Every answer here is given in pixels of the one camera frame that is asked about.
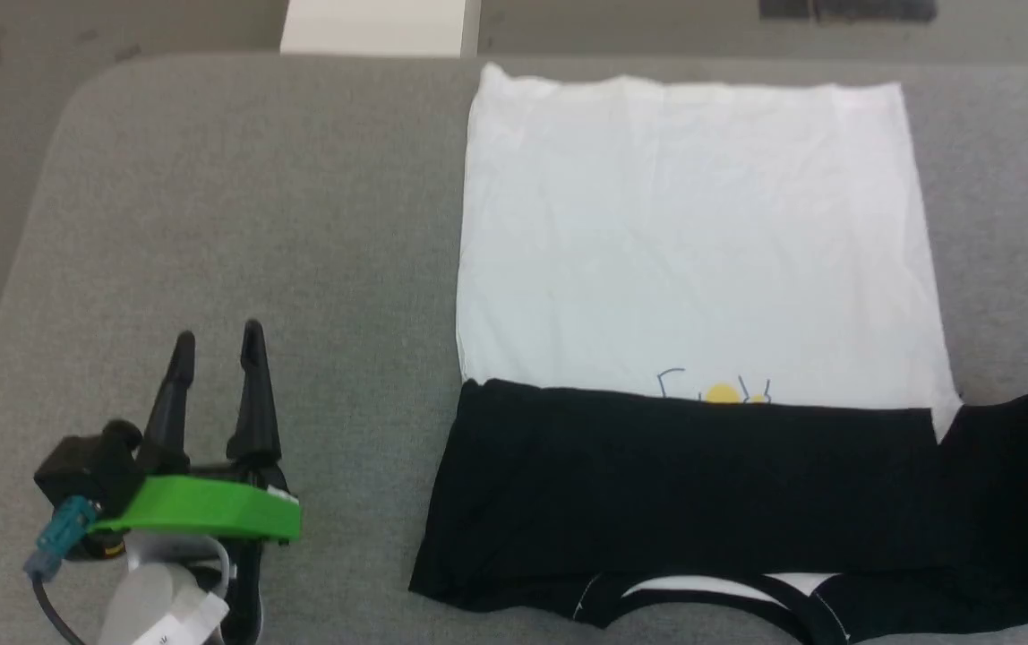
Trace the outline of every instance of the gray floor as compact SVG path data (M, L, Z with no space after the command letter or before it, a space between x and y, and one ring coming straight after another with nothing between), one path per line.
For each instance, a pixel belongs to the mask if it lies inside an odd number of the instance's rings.
M0 296L72 91L126 59L276 49L288 0L0 0ZM673 53L1028 66L1028 1L940 0L931 25L763 22L757 0L483 0L481 53Z
M288 0L0 0L0 297L72 91L128 59L278 49L286 7Z

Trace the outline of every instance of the yellow circle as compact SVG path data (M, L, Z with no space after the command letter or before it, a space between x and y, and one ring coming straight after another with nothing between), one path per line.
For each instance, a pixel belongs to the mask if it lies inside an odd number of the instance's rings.
M709 403L740 403L740 394L729 384L717 384L705 393Z

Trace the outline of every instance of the white stitching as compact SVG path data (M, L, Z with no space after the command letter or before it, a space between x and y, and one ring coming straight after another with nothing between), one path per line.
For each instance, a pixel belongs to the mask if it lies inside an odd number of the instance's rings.
M841 634L844 635L844 641L849 642L850 641L849 632L847 632L847 630L844 629L844 623L842 623L840 616L837 616L837 612L834 612L833 607L830 607L829 603L825 603L824 599L820 597L820 593L813 592L812 595L813 597L816 597L816 599L820 601L821 605L824 605L825 609L829 609L829 613L833 614L833 620L836 620L838 626L841 628Z
M579 604L577 604L574 608L574 615L571 616L571 620L577 620L577 617L579 617L579 611L582 609L582 601L585 600L585 595L589 593L589 587L593 586L593 580L596 580L597 576L600 576L600 574L595 574L591 579L589 579L589 582L587 582L587 587L585 587L585 592L582 593L582 598L579 598Z

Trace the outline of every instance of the blue cable connector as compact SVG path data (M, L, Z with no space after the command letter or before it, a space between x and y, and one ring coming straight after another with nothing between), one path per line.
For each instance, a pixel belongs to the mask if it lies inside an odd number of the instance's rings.
M96 506L79 495L69 497L57 507L52 518L36 538L36 550L25 561L30 579L52 582L68 552L96 523Z

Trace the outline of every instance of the gray table surface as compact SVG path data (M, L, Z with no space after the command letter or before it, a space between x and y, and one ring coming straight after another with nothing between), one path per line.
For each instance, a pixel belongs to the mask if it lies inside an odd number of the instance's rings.
M519 60L596 79L907 84L957 387L1028 392L1028 69ZM475 615L406 590L452 420L462 154L481 62L199 57L121 66L72 99L0 312L0 642L54 644L20 571L65 433L143 422L175 334L198 367L188 451L223 454L246 318L267 327L304 538L264 565L267 642L790 642L730 609L644 609L608 632ZM95 640L118 564L51 586ZM1028 642L1028 628L884 642Z

